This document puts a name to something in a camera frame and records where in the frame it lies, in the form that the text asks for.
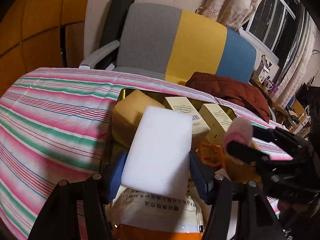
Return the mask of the white foam sponge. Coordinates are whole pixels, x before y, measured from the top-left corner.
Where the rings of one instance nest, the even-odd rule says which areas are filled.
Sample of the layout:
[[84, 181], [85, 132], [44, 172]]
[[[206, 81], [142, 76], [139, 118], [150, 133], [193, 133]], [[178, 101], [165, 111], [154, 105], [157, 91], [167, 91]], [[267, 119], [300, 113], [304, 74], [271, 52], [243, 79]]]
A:
[[125, 187], [183, 199], [187, 194], [192, 117], [146, 107], [131, 144], [121, 183]]

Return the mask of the large tan sponge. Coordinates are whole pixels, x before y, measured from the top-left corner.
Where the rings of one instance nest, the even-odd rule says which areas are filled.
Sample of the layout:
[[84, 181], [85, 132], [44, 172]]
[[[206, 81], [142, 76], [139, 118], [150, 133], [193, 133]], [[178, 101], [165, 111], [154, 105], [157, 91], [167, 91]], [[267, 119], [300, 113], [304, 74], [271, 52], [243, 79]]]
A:
[[165, 108], [161, 103], [146, 96], [138, 89], [118, 102], [114, 107], [111, 118], [114, 140], [130, 148], [140, 120], [148, 106]]

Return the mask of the orange snack packet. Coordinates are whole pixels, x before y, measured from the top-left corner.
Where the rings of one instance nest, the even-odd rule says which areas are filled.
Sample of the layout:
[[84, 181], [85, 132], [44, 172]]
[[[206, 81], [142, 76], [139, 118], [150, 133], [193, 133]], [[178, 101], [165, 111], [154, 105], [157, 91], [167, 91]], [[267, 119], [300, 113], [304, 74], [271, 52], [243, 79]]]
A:
[[163, 232], [120, 224], [112, 231], [112, 236], [114, 239], [131, 240], [183, 240], [202, 239], [203, 233]]

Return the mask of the white printed packet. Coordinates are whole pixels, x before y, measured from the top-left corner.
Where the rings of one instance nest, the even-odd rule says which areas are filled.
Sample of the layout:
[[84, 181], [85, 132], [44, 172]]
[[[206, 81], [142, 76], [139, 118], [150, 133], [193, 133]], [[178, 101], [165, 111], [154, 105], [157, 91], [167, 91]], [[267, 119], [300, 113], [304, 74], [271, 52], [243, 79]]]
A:
[[176, 199], [121, 186], [105, 211], [114, 228], [128, 225], [161, 232], [203, 232], [201, 208], [190, 195]]

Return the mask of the dark red jacket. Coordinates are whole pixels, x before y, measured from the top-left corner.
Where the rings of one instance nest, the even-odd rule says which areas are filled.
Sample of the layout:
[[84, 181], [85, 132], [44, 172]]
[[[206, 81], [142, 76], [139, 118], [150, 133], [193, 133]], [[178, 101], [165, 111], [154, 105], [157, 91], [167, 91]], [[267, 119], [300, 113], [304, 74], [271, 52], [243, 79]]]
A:
[[195, 72], [185, 85], [244, 107], [265, 122], [271, 119], [271, 112], [265, 97], [257, 87], [249, 83], [230, 77]]

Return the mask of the striped pink green tablecloth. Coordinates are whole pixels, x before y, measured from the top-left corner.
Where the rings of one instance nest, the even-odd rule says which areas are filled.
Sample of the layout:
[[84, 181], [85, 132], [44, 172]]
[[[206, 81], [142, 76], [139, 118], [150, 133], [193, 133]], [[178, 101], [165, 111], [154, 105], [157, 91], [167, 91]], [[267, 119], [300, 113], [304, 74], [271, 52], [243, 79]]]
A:
[[255, 126], [277, 127], [234, 103], [151, 77], [79, 68], [33, 70], [1, 97], [1, 220], [17, 239], [28, 238], [60, 180], [82, 181], [98, 171], [123, 88], [218, 103]]

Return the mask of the gold storage tin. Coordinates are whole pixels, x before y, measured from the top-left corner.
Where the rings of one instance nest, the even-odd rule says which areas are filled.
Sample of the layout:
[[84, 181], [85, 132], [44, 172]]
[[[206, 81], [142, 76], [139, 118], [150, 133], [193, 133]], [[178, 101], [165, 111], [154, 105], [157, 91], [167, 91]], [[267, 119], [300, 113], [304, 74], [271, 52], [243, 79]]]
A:
[[[120, 102], [121, 100], [125, 99], [126, 97], [128, 97], [131, 93], [134, 92], [134, 89], [131, 88], [123, 88], [120, 91], [119, 97], [117, 102]], [[150, 98], [153, 98], [153, 100], [156, 100], [157, 102], [164, 104], [164, 99], [165, 97], [169, 97], [169, 96], [175, 96], [173, 94], [168, 94], [168, 93], [161, 93], [161, 92], [154, 92], [154, 91], [150, 91], [150, 90], [141, 90], [142, 93], [144, 93], [146, 96], [149, 96]], [[187, 97], [187, 99], [190, 101], [190, 103], [195, 107], [195, 109], [197, 111], [200, 110], [201, 106], [203, 103], [209, 103], [208, 100], [201, 100], [201, 99], [193, 99], [190, 97]], [[234, 111], [228, 107], [228, 106], [223, 106], [221, 104], [219, 104], [219, 106], [222, 108], [222, 110], [233, 120], [236, 118], [236, 114], [234, 113]], [[113, 135], [112, 135], [112, 125], [111, 123], [108, 126], [107, 129], [107, 139], [106, 139], [106, 144], [105, 144], [105, 149], [103, 152], [103, 155], [100, 158], [100, 166], [99, 166], [99, 171], [102, 171], [103, 168], [111, 163], [113, 161], [113, 156], [116, 156], [118, 154], [119, 151], [121, 150], [116, 150], [115, 154], [113, 154], [113, 146], [114, 144], [116, 144], [117, 141], [114, 140]]]

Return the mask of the window with white frame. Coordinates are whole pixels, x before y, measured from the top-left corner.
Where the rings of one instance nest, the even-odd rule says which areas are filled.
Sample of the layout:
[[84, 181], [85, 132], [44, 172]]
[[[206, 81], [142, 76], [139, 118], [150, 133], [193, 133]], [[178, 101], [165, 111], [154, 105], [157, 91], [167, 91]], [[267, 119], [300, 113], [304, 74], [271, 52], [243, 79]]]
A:
[[240, 34], [283, 68], [297, 33], [300, 8], [299, 0], [262, 0]]

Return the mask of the orange plastic rack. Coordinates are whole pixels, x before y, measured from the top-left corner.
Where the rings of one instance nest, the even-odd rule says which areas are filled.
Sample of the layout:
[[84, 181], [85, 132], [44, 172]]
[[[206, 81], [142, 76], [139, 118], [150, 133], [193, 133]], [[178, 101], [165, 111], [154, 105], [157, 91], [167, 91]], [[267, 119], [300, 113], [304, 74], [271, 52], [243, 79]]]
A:
[[212, 167], [214, 171], [221, 168], [226, 170], [223, 150], [220, 145], [202, 142], [197, 155], [204, 164]]

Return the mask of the white mug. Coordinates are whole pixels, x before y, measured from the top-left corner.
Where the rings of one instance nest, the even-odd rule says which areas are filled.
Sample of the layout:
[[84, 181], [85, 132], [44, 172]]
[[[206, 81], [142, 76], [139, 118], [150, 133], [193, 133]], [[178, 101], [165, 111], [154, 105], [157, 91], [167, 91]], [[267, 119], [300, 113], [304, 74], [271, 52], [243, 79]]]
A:
[[264, 80], [263, 86], [266, 90], [272, 90], [273, 82], [271, 80]]

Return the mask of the grey yellow blue chair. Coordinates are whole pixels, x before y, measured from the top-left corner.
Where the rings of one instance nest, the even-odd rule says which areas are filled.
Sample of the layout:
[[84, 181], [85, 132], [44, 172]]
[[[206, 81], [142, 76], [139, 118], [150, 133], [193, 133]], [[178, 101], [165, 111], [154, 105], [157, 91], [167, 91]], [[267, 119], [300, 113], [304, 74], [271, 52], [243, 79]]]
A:
[[116, 72], [185, 84], [195, 72], [247, 83], [256, 49], [231, 29], [194, 12], [154, 3], [133, 3], [118, 40], [80, 66], [93, 69], [117, 50]]

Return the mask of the wooden desk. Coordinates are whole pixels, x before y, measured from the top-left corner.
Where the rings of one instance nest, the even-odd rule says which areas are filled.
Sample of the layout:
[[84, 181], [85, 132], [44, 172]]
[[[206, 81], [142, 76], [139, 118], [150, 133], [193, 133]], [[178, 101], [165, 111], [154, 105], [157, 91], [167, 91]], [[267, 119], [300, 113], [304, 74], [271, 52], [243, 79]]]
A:
[[252, 77], [250, 84], [257, 87], [271, 109], [272, 120], [285, 126], [291, 133], [296, 134], [302, 138], [306, 137], [311, 129], [311, 118], [303, 106], [293, 97], [286, 107], [281, 107], [277, 103], [277, 98], [268, 90], [267, 87], [257, 82]]

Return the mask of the white pen holder box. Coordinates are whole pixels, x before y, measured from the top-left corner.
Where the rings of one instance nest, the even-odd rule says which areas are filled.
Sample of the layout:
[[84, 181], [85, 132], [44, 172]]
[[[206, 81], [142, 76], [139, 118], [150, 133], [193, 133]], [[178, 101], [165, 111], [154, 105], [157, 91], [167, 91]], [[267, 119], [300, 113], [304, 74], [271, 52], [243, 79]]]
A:
[[258, 83], [263, 84], [263, 82], [269, 75], [271, 66], [272, 63], [269, 61], [266, 55], [261, 55], [261, 60], [258, 68], [255, 70], [253, 74], [253, 79]]

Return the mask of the pink floral curtain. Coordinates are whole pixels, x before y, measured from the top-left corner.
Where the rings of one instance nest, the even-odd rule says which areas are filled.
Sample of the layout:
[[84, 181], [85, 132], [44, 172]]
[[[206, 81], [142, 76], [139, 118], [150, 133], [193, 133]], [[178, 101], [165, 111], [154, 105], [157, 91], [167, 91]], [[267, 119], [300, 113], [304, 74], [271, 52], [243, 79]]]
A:
[[232, 30], [242, 27], [256, 12], [262, 0], [206, 0], [198, 14]]

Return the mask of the pink sock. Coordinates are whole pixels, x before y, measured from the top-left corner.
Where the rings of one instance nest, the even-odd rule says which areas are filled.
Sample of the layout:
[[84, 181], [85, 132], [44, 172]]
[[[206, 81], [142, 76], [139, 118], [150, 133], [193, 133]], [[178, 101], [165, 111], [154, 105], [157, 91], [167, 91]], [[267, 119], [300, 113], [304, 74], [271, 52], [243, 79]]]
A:
[[251, 147], [252, 138], [253, 126], [251, 122], [245, 118], [235, 118], [227, 129], [227, 132], [225, 133], [224, 151], [227, 153], [227, 145], [231, 141], [236, 141], [243, 145]]

